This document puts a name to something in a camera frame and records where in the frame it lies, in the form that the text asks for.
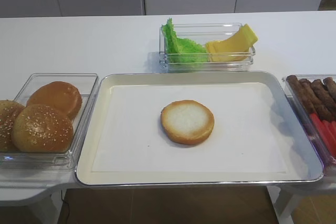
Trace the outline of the green lettuce leaf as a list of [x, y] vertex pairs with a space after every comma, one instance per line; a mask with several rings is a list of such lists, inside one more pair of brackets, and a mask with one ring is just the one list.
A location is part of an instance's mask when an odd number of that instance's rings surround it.
[[208, 62], [206, 49], [193, 40], [176, 38], [170, 40], [166, 49], [170, 63]]
[[172, 63], [181, 63], [181, 54], [183, 46], [180, 39], [177, 37], [174, 30], [172, 18], [169, 18], [165, 25], [162, 26], [162, 31], [165, 36], [166, 50], [169, 60]]

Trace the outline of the flat yellow cheese slices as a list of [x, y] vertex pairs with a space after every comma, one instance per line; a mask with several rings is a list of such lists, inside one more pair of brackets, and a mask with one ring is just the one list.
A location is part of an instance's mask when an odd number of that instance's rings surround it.
[[213, 62], [242, 61], [247, 57], [249, 47], [243, 42], [210, 41], [205, 44]]

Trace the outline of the clear lettuce cheese container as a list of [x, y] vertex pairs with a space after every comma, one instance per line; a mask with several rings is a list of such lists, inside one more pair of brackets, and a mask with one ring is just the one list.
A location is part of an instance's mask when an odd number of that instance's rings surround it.
[[[240, 23], [216, 23], [216, 24], [174, 24], [174, 30], [178, 38], [187, 38], [201, 44], [210, 41], [223, 41], [238, 32]], [[165, 36], [160, 28], [159, 63], [166, 72], [202, 72], [202, 71], [247, 71], [254, 63], [256, 53], [254, 45], [250, 47], [247, 57], [242, 61], [213, 62], [207, 52], [208, 62], [199, 63], [170, 63], [169, 56], [165, 52]]]

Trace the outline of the upright yellow cheese slice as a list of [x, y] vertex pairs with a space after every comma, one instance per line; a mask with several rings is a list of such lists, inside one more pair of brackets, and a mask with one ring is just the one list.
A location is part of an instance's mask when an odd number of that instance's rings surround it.
[[218, 44], [219, 52], [247, 52], [258, 41], [258, 37], [248, 24], [238, 32]]

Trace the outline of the bottom bun half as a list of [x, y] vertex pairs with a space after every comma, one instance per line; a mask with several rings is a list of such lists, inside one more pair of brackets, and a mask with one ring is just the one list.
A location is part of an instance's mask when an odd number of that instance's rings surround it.
[[197, 145], [211, 135], [213, 113], [194, 100], [175, 101], [161, 111], [160, 122], [167, 137], [178, 144]]

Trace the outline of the clear bun container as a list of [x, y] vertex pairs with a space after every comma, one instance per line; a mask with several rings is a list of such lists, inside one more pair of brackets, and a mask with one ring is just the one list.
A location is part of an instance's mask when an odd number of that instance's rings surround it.
[[65, 74], [65, 73], [34, 73], [32, 74], [16, 97], [11, 101], [22, 104], [26, 103], [29, 97], [40, 87], [54, 81], [63, 81], [75, 86], [82, 97], [81, 109], [74, 120], [73, 140], [64, 153], [31, 153], [22, 152], [1, 152], [2, 168], [35, 168], [35, 169], [71, 169], [78, 159], [80, 145], [88, 123], [90, 110], [96, 97], [98, 76], [92, 73]]

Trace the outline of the silver metal tray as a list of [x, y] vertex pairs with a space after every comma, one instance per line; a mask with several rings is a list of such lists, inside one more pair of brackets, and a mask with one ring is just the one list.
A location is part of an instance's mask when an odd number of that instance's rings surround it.
[[[203, 143], [164, 133], [161, 111], [180, 100], [212, 111]], [[88, 186], [298, 183], [319, 180], [323, 163], [270, 73], [112, 74], [101, 81], [76, 175]]]

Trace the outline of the plain brown bun top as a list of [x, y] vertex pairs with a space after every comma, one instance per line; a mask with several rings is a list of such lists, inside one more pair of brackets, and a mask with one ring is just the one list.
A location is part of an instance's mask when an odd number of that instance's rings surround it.
[[40, 87], [28, 99], [26, 105], [44, 104], [64, 113], [74, 120], [82, 106], [79, 90], [70, 83], [54, 81]]

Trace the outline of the brown meat patty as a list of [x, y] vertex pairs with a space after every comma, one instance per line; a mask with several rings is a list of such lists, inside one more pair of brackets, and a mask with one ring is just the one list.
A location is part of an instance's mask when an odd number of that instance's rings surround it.
[[310, 86], [310, 81], [307, 79], [300, 79], [299, 82], [304, 87], [308, 98], [312, 102], [316, 113], [318, 114], [321, 120], [328, 120], [329, 119], [329, 110], [324, 106], [324, 104], [318, 99], [315, 95], [313, 89]]
[[327, 87], [327, 90], [329, 94], [331, 95], [331, 97], [333, 98], [333, 100], [336, 100], [336, 83], [333, 80], [333, 78], [327, 77], [323, 79], [323, 83]]
[[298, 78], [295, 75], [289, 75], [286, 78], [287, 82], [289, 83], [292, 91], [296, 94], [298, 100], [302, 104], [303, 108], [308, 114], [316, 113], [316, 110], [310, 101], [310, 99], [307, 97], [306, 92], [299, 82]]
[[324, 88], [324, 85], [320, 79], [316, 79], [311, 83], [311, 87], [318, 97], [318, 99], [324, 104], [324, 106], [329, 110], [332, 117], [329, 122], [335, 121], [335, 101], [329, 92]]

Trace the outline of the front sesame bun top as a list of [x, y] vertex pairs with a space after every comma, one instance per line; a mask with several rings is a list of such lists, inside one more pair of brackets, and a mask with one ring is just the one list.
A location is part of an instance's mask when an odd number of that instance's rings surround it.
[[11, 138], [22, 152], [64, 153], [74, 137], [72, 122], [62, 112], [43, 104], [25, 107], [14, 121]]

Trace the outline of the sesame bun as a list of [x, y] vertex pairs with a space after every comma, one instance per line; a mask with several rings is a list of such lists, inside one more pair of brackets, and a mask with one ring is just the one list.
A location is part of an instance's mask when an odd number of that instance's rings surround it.
[[17, 152], [18, 149], [11, 140], [13, 125], [17, 116], [25, 107], [11, 100], [1, 100], [1, 152]]
[[64, 153], [74, 137], [72, 122], [62, 112], [43, 104], [25, 107], [14, 121], [11, 138], [22, 152]]

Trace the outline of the clear meat container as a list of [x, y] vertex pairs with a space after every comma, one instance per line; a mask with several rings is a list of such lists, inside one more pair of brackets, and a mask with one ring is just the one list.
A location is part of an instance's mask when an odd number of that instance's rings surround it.
[[[308, 81], [310, 81], [310, 86], [311, 86], [311, 83], [316, 79], [320, 79], [323, 83], [323, 79], [327, 77], [332, 77], [333, 80], [335, 81], [335, 75], [299, 74], [295, 76], [298, 78], [298, 80], [307, 79]], [[300, 123], [302, 124], [302, 127], [304, 128], [309, 141], [312, 143], [313, 147], [316, 149], [319, 157], [321, 158], [323, 162], [324, 174], [327, 176], [334, 176], [335, 175], [335, 158], [333, 158], [330, 155], [317, 129], [315, 128], [313, 122], [311, 121], [309, 114], [305, 111], [302, 104], [298, 100], [296, 94], [292, 91], [289, 83], [286, 80], [286, 77], [284, 77], [282, 81], [285, 83], [285, 94], [287, 98], [289, 99], [295, 114], [297, 115]], [[331, 133], [333, 134], [335, 138], [335, 121], [329, 122], [329, 119], [327, 121], [326, 120], [321, 120], [321, 121], [324, 122], [326, 126], [329, 127], [329, 130], [331, 131]]]

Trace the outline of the left sesame bun top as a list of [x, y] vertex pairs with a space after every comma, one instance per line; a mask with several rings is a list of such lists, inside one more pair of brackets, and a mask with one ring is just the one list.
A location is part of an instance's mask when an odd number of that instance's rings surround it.
[[25, 107], [11, 100], [1, 100], [1, 152], [17, 152], [18, 149], [11, 140], [13, 125], [17, 116]]

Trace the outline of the red tomato slices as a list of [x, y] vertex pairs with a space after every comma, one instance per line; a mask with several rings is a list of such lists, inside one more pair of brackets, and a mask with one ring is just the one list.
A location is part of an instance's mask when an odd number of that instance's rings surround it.
[[319, 119], [317, 114], [311, 113], [309, 117], [311, 121], [313, 122], [315, 128], [317, 129], [330, 155], [333, 158], [335, 158], [335, 138], [333, 134], [331, 133], [331, 131], [329, 130], [329, 127], [326, 126], [326, 124]]

